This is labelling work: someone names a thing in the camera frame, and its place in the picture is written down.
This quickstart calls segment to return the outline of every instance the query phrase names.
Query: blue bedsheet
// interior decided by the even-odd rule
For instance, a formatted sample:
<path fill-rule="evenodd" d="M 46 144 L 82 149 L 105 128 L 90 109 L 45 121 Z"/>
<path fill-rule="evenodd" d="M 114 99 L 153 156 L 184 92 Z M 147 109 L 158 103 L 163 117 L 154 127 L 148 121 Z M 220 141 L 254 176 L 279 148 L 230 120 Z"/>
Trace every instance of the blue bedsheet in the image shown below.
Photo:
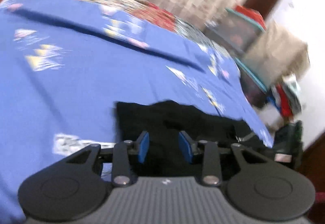
<path fill-rule="evenodd" d="M 92 141 L 119 140 L 116 101 L 173 100 L 243 119 L 272 146 L 234 61 L 212 48 L 88 2 L 0 7 L 0 223 L 24 219 L 17 190 L 29 175 Z"/>

